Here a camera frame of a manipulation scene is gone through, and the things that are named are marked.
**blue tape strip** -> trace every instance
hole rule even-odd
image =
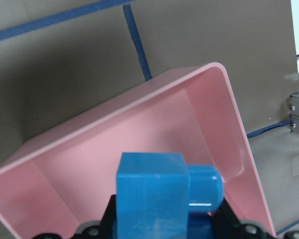
[[[289,125],[289,124],[290,124],[289,121],[287,121],[287,122],[280,122],[280,123],[276,123],[276,124],[272,124],[272,125],[270,125],[270,126],[261,128],[261,129],[259,129],[259,130],[256,130],[256,131],[254,131],[254,132],[251,132],[251,133],[247,134],[247,138],[252,138],[252,137],[259,136],[259,135],[261,135],[261,134],[264,133],[264,132],[270,131],[270,130],[275,129],[275,128],[278,128],[278,127],[283,127],[283,126],[286,126],[286,125]]]
[[[299,220],[295,221],[294,223],[291,223],[290,225],[286,226],[285,228],[281,229],[280,231],[276,232],[276,234],[279,236],[282,233],[285,233],[289,229],[293,228],[294,226],[299,224]]]
[[[132,0],[101,0],[96,3],[88,4],[68,11],[47,16],[38,20],[34,20],[19,26],[11,27],[0,31],[0,41],[14,36],[18,36],[30,31],[34,31],[43,27],[51,26],[63,21],[84,16],[96,11],[104,10],[109,7],[124,4]]]
[[[139,35],[138,28],[137,28],[136,23],[135,23],[135,19],[134,19],[134,15],[133,15],[133,12],[132,12],[131,5],[129,5],[129,4],[124,5],[123,6],[123,12],[124,12],[125,19],[126,19],[126,22],[128,24],[128,27],[129,27],[129,31],[130,31],[130,34],[131,34],[131,37],[132,37],[132,41],[133,41],[134,46],[136,48],[136,51],[138,53],[139,63],[140,63],[141,69],[143,71],[143,75],[145,77],[145,80],[148,81],[152,78],[151,73],[150,73],[150,67],[149,67],[148,61],[147,61],[146,56],[145,56],[145,52],[144,52],[144,49],[143,49],[143,45],[142,45],[142,42],[141,42],[141,38],[140,38],[140,35]]]

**bolt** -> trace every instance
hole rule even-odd
[[[91,228],[89,229],[89,235],[90,236],[97,236],[99,234],[99,230],[97,228]]]
[[[256,234],[257,233],[257,227],[254,225],[246,225],[245,226],[245,231],[248,232],[249,234]]]
[[[299,233],[294,233],[293,234],[293,239],[299,239]]]

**pink bin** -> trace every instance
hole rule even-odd
[[[122,152],[213,164],[240,219],[275,230],[225,68],[173,69],[25,143],[0,168],[0,220],[18,239],[101,219]]]

